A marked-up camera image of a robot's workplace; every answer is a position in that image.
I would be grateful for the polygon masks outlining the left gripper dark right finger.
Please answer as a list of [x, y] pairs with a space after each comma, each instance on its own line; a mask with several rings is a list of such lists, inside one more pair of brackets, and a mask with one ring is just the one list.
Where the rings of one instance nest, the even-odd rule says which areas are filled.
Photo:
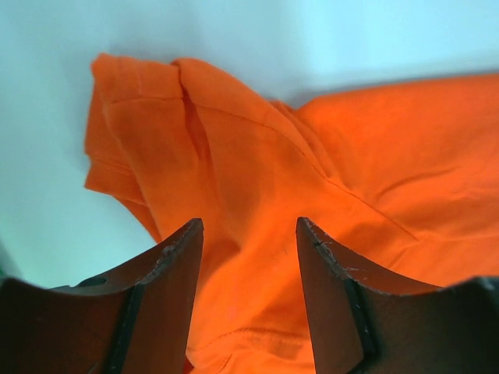
[[441, 288], [394, 273], [296, 223], [318, 373], [495, 373], [498, 279]]

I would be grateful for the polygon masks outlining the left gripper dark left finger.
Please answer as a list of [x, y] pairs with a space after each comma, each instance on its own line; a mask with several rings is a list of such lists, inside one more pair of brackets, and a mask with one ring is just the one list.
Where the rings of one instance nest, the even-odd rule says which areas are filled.
[[2, 372], [184, 372], [202, 248], [195, 218], [74, 287], [2, 277]]

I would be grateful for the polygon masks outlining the orange t-shirt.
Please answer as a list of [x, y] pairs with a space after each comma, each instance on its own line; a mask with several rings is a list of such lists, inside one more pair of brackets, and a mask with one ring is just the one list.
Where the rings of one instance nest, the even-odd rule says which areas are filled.
[[296, 249], [308, 217], [390, 270], [447, 286], [498, 272], [498, 76], [270, 101], [200, 60], [100, 55], [86, 186], [157, 242], [204, 225], [196, 373], [311, 373]]

